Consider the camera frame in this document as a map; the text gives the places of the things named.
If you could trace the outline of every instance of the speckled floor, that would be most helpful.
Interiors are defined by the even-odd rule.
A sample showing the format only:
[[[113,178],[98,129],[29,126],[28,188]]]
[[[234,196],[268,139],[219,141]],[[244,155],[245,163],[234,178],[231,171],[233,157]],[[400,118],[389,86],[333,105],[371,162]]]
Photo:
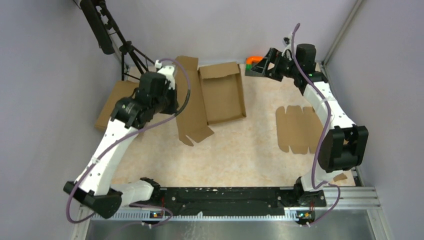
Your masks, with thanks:
[[[243,76],[245,119],[211,125],[215,132],[194,147],[178,139],[175,120],[139,135],[126,151],[112,183],[141,177],[163,187],[292,186],[312,166],[313,154],[281,151],[277,144],[276,110],[281,106],[310,106],[286,78]],[[152,123],[168,115],[157,114]],[[350,171],[340,186],[354,186]]]

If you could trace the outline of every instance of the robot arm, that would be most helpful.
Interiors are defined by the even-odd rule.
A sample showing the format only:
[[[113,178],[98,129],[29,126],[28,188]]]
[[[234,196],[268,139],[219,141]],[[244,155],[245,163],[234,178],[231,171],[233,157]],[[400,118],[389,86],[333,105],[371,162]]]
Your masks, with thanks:
[[[267,55],[251,68],[262,76],[281,82],[283,77],[293,78],[294,85],[309,101],[319,117],[322,125],[326,123],[328,110],[327,101],[331,108],[331,119],[322,142],[317,149],[318,163],[315,171],[315,181],[330,182],[343,171],[350,170],[362,163],[365,146],[368,139],[368,130],[365,126],[357,126],[343,111],[334,98],[326,76],[315,71],[316,49],[312,44],[299,44],[296,47],[296,59],[302,70],[308,75],[313,84],[323,93],[322,99],[314,88],[309,85],[296,67],[291,51],[291,35],[284,38],[287,47],[283,52],[270,48]],[[300,178],[303,191],[317,191],[313,188],[312,170]]]
[[[134,133],[144,128],[154,114],[171,115],[177,111],[174,71],[175,68],[168,65],[157,72],[146,72],[141,76],[139,87],[134,90],[133,96],[124,97],[116,103],[103,139],[86,169],[75,181],[68,181],[63,188],[66,193],[71,194],[79,182],[73,197],[105,219],[112,217],[121,206],[149,200],[154,188],[158,187],[147,178],[128,184],[111,184],[111,181],[125,151],[137,136]],[[101,156],[113,143],[131,133],[132,136]],[[95,164],[94,167],[83,178],[92,164]]]

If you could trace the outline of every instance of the flat cardboard sheet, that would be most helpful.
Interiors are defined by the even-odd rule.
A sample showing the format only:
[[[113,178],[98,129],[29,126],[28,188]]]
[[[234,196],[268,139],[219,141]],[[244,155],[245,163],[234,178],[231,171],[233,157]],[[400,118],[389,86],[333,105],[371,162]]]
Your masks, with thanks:
[[[198,75],[199,60],[195,57],[189,56],[178,56],[176,60],[187,72],[191,88],[190,99],[187,107],[176,117],[178,138],[185,145],[194,146],[190,139],[196,143],[200,143],[205,138],[214,134],[214,131],[208,127],[208,121],[206,118],[204,97]],[[187,80],[179,67],[177,67],[175,83],[177,85],[177,100],[181,107],[186,99],[188,85]]]
[[[275,112],[278,147],[285,153],[315,153],[323,126],[312,107],[279,107]]]

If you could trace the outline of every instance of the unfolded cardboard box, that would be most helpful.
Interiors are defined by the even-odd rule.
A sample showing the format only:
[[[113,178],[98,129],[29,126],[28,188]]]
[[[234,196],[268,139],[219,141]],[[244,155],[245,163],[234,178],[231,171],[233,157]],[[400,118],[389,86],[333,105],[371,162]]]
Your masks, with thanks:
[[[200,143],[214,134],[208,125],[246,117],[241,71],[236,62],[222,63],[198,68],[199,59],[178,56],[176,60],[186,70],[190,80],[190,99],[176,117],[178,138],[188,146]],[[188,90],[187,80],[177,67],[177,101],[182,106]],[[95,127],[104,131],[118,100],[131,96],[137,82],[118,81],[106,101]]]
[[[323,125],[312,107],[279,107],[275,112],[278,147],[294,154],[315,153]]]

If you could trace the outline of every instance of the white wall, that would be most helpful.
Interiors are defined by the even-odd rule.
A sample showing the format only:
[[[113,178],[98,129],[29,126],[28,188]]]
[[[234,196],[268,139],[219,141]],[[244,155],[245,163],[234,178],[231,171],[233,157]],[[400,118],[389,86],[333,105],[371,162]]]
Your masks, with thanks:
[[[300,22],[298,43],[317,47],[323,60],[354,0],[108,0],[128,40],[152,59],[178,55],[201,63],[244,62],[282,50]]]
[[[72,0],[1,1],[0,30],[0,239],[69,239],[62,188],[101,139],[119,64]]]
[[[364,1],[328,66],[346,113],[369,130],[361,169],[395,239],[423,239],[424,1]]]

